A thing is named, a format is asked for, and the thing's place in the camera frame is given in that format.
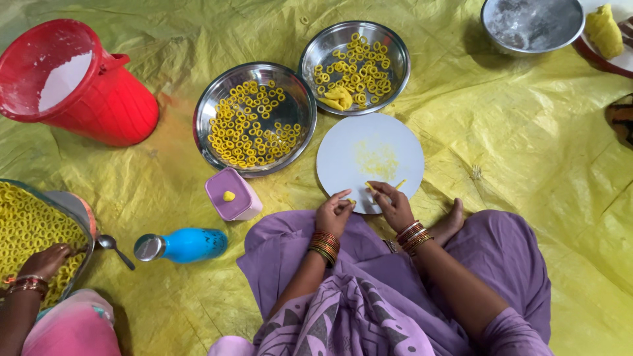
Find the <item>spoon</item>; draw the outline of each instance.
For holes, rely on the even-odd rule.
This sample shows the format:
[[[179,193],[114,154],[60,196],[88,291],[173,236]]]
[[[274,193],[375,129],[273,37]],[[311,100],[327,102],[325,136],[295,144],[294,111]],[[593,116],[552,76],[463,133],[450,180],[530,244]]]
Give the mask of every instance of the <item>spoon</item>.
[[[101,247],[103,247],[103,248],[105,248],[107,250],[115,250],[116,253],[119,255],[119,257],[121,257],[123,262],[125,262],[125,264],[127,265],[127,267],[130,270],[134,270],[136,268],[136,267],[134,267],[134,264],[132,263],[132,261],[130,261],[129,258],[127,258],[121,251],[118,250],[118,248],[116,248],[116,240],[112,236],[110,236],[110,235],[100,235],[97,238],[97,241],[99,242]]]

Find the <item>container lid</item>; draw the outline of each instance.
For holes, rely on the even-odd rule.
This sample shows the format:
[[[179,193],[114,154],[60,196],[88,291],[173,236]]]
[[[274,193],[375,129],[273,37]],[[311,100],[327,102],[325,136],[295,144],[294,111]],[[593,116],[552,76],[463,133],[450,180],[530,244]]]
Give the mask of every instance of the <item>container lid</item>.
[[[165,240],[156,234],[145,234],[134,244],[134,257],[140,261],[151,261],[160,258],[165,252]]]
[[[246,181],[233,168],[227,167],[216,173],[206,181],[204,188],[222,220],[234,220],[253,205]],[[226,191],[235,194],[235,199],[224,201]]]

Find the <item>sitting woman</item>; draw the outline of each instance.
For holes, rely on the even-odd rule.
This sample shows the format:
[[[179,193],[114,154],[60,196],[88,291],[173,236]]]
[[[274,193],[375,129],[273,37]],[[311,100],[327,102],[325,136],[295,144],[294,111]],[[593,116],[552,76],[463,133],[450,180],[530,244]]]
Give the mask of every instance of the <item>sitting woman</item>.
[[[47,281],[71,250],[65,243],[56,243],[34,253],[20,269],[15,285],[0,290],[7,293],[0,310],[0,355],[121,355],[112,307],[95,291],[80,289],[38,313]]]
[[[226,336],[209,355],[552,354],[550,282],[524,219],[464,222],[455,199],[425,229],[403,193],[370,184],[402,251],[352,215],[349,189],[316,213],[265,217],[237,260],[264,323],[252,344]]]

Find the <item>white plate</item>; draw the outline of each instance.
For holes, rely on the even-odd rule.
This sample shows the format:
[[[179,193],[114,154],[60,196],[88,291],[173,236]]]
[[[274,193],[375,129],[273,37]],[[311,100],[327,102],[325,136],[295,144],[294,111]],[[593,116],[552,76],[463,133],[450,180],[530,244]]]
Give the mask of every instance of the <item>white plate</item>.
[[[595,12],[598,6],[602,6],[606,3],[611,4],[611,12],[613,12],[613,19],[615,22],[621,22],[629,17],[633,16],[633,1],[632,0],[580,0],[580,4],[582,5],[582,9],[585,11],[585,14]],[[591,49],[594,53],[600,56],[598,49],[594,46],[591,41],[587,38],[585,33],[583,32],[581,35],[582,40],[587,44],[587,47]],[[624,46],[624,52],[610,60],[603,61],[608,62],[616,67],[622,68],[626,71],[633,72],[633,48]]]
[[[382,210],[365,191],[366,181],[400,187],[407,198],[415,194],[424,175],[424,154],[417,137],[391,116],[371,113],[346,117],[331,128],[316,154],[316,174],[328,195],[347,188],[357,213]]]

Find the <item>red bucket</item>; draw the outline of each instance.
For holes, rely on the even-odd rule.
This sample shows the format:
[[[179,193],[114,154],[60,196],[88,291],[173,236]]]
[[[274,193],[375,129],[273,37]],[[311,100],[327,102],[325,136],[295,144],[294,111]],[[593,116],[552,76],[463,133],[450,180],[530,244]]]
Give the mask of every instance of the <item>red bucket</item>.
[[[0,56],[0,114],[113,146],[139,143],[156,127],[158,105],[122,67],[129,61],[109,54],[79,21],[35,26]]]

